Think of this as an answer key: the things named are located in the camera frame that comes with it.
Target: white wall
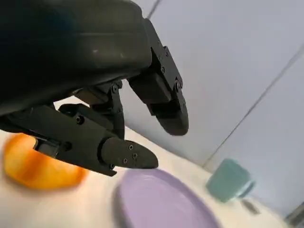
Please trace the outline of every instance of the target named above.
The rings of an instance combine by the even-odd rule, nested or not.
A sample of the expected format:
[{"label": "white wall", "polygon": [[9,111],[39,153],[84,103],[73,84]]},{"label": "white wall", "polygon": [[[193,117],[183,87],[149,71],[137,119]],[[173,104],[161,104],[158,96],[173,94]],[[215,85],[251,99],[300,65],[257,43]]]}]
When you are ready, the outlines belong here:
[{"label": "white wall", "polygon": [[278,81],[206,168],[236,159],[257,180],[253,195],[286,216],[304,201],[304,57]]},{"label": "white wall", "polygon": [[302,0],[163,0],[152,22],[184,80],[190,130],[168,135],[128,85],[126,124],[203,164],[304,41]]}]

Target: screw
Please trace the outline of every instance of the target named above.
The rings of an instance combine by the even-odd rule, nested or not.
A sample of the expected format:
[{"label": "screw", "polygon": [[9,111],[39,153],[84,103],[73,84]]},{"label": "screw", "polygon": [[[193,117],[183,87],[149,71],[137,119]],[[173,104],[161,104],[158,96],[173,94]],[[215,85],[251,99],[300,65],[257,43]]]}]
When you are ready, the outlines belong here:
[{"label": "screw", "polygon": [[78,117],[76,117],[76,123],[78,125],[82,125],[85,122],[85,118],[82,115],[79,115]]},{"label": "screw", "polygon": [[70,142],[65,142],[63,145],[62,145],[62,148],[64,151],[69,151],[72,149],[72,144]]},{"label": "screw", "polygon": [[118,87],[117,87],[117,85],[114,84],[114,85],[112,86],[112,91],[113,91],[113,93],[116,94],[116,93],[117,93],[117,90],[118,90]]},{"label": "screw", "polygon": [[132,154],[133,160],[136,160],[137,157],[138,157],[138,154],[136,154],[136,153]]}]

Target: orange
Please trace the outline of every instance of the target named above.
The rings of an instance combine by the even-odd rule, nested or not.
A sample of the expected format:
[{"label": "orange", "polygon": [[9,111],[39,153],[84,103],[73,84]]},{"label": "orange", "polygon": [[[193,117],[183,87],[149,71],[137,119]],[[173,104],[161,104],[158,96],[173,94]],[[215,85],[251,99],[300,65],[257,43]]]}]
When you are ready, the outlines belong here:
[{"label": "orange", "polygon": [[33,149],[36,139],[15,134],[4,146],[3,167],[14,181],[32,189],[51,190],[76,186],[88,170],[53,159]]}]

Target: mug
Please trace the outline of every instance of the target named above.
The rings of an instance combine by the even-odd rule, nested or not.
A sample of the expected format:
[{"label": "mug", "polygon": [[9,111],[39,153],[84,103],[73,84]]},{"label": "mug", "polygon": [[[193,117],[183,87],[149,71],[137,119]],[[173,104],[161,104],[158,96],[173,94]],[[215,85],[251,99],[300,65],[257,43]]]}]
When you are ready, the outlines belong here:
[{"label": "mug", "polygon": [[222,202],[245,197],[255,186],[250,173],[232,159],[225,159],[209,178],[209,193]]}]

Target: black robotic finger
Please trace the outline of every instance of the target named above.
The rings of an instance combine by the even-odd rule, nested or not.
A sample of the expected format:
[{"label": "black robotic finger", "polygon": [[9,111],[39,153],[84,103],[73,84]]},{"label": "black robotic finger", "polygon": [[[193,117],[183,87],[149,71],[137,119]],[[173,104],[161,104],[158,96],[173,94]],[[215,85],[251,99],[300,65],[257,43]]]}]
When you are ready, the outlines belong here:
[{"label": "black robotic finger", "polygon": [[155,154],[144,146],[118,138],[107,139],[100,151],[101,159],[108,164],[125,168],[153,169],[158,167]]}]

